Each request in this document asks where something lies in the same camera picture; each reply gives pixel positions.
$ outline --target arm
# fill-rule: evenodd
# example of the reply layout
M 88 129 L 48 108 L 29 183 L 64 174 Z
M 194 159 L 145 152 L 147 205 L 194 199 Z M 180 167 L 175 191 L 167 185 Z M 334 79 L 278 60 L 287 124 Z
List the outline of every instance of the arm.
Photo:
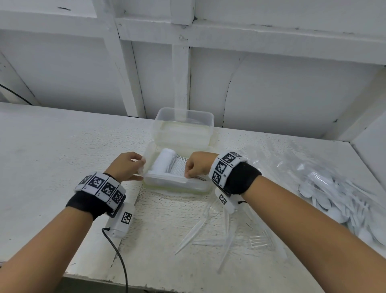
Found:
M 216 156 L 193 153 L 186 176 L 208 174 Z M 342 225 L 263 176 L 242 196 L 326 292 L 386 292 L 386 259 Z
M 144 164 L 141 158 L 134 152 L 123 153 L 105 172 L 119 182 L 142 180 L 134 175 Z M 92 223 L 89 212 L 62 210 L 0 269 L 0 293 L 52 292 Z

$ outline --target plastic container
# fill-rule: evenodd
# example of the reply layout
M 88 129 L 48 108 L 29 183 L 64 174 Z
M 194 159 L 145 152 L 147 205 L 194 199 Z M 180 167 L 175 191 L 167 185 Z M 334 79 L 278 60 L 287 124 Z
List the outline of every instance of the plastic container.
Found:
M 152 166 L 164 149 L 171 149 L 178 156 L 189 158 L 195 151 L 210 151 L 214 116 L 209 112 L 162 108 L 152 126 L 153 141 L 145 150 L 143 167 L 145 187 L 167 195 L 181 193 L 207 193 L 213 187 L 208 179 L 187 179 L 183 176 L 162 175 L 152 172 Z

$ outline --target white table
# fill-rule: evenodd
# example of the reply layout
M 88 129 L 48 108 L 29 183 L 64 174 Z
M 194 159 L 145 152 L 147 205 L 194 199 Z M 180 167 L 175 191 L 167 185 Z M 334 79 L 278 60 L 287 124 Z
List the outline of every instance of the white table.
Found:
M 143 153 L 151 141 L 151 125 L 147 119 L 0 103 L 0 262 L 64 208 L 84 174 L 106 169 L 122 152 Z M 279 151 L 293 141 L 386 198 L 346 142 L 215 128 L 211 144 L 237 150 L 249 144 L 264 148 L 267 141 Z M 234 247 L 221 274 L 216 273 L 220 248 L 191 245 L 174 256 L 208 199 L 162 196 L 142 189 L 140 182 L 124 187 L 137 208 L 119 247 L 130 286 L 176 292 L 322 292 L 291 254 L 289 262 L 283 262 L 275 252 Z M 204 233 L 222 235 L 221 217 L 219 221 Z M 124 284 L 121 263 L 101 233 L 106 222 L 107 216 L 94 222 L 67 276 Z

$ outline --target hand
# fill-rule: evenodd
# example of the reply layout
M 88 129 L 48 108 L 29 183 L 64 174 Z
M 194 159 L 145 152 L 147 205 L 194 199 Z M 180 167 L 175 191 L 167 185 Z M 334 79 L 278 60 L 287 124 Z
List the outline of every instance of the hand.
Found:
M 105 173 L 113 176 L 119 183 L 127 180 L 143 180 L 142 176 L 134 175 L 145 165 L 145 158 L 134 152 L 120 154 L 106 169 Z
M 186 162 L 185 177 L 207 175 L 217 156 L 217 153 L 194 152 Z

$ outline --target container lid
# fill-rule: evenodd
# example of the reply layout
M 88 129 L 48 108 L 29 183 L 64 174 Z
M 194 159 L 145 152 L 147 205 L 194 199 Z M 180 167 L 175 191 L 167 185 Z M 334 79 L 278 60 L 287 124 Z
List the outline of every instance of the container lid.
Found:
M 156 143 L 206 149 L 213 134 L 214 115 L 210 112 L 162 108 L 152 127 Z

